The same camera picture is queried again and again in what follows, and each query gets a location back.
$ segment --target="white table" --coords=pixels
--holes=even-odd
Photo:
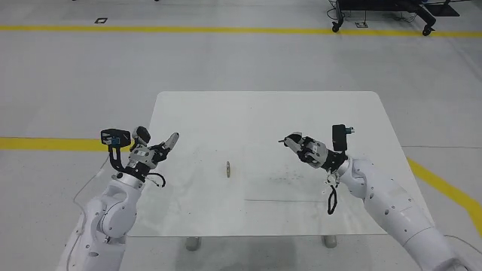
[[[348,154],[369,157],[431,220],[404,152],[372,92],[164,92],[152,114],[151,143],[179,132],[138,203],[131,236],[301,236],[385,233],[360,199],[338,188],[328,215],[326,172],[278,143],[300,131],[331,144],[331,126],[355,128]],[[231,175],[226,175],[226,162]]]

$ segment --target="gray floor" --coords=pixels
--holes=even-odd
[[[462,17],[439,20],[437,30],[482,30],[479,2],[454,7]],[[326,0],[1,0],[0,25],[108,17],[122,26],[330,28],[329,8]],[[346,28],[363,17],[353,12]],[[368,25],[423,27],[392,18],[368,13]],[[481,63],[479,38],[0,31],[0,136],[97,138],[107,127],[148,125],[164,90],[373,90],[406,155],[482,202]],[[79,214],[71,198],[104,159],[0,151],[2,269],[56,265]],[[466,211],[419,185],[439,228],[482,248]],[[334,250],[318,237],[225,238],[205,239],[196,253],[180,239],[132,238],[122,266],[130,269],[417,268],[388,236],[343,236]]]

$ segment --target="black frame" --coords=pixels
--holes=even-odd
[[[333,22],[333,32],[338,32],[344,22],[343,11],[406,11],[415,13],[426,22],[423,35],[430,35],[437,21],[422,5],[421,0],[337,0],[335,10],[337,22]]]

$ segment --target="yellow tape stripe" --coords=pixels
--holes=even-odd
[[[335,35],[331,29],[215,26],[0,26],[0,31]],[[341,29],[337,35],[422,37],[422,33],[419,31],[374,29]],[[433,32],[431,36],[445,38],[482,38],[482,32]]]
[[[107,151],[98,139],[29,139],[0,137],[0,150]]]
[[[0,137],[0,150],[27,151],[107,151],[107,147],[98,139],[30,139]],[[415,176],[462,206],[474,222],[475,228],[482,236],[482,207],[469,195],[450,185],[444,179],[430,172],[410,158],[408,163]]]
[[[412,159],[407,158],[407,160],[415,176],[424,180],[434,189],[452,199],[452,201],[459,204],[467,211],[475,228],[477,228],[479,235],[482,237],[482,206],[480,206],[480,203],[457,187],[448,184],[444,179],[440,178],[433,172],[430,172]]]

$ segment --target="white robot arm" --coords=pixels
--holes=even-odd
[[[368,214],[400,243],[423,271],[448,270],[458,265],[477,270],[453,251],[403,187],[378,171],[369,160],[345,155],[346,134],[351,132],[352,128],[344,125],[333,126],[334,149],[340,153],[328,150],[322,142],[303,137],[300,132],[292,133],[281,142],[301,161],[338,177],[353,196],[363,200]]]
[[[127,233],[136,222],[136,204],[145,179],[174,148],[179,137],[174,133],[159,145],[147,146],[151,139],[144,127],[133,132],[129,163],[123,167],[120,149],[130,145],[129,131],[107,129],[101,132],[108,146],[111,165],[118,171],[100,196],[88,202],[64,249],[57,271],[118,271],[126,250]]]

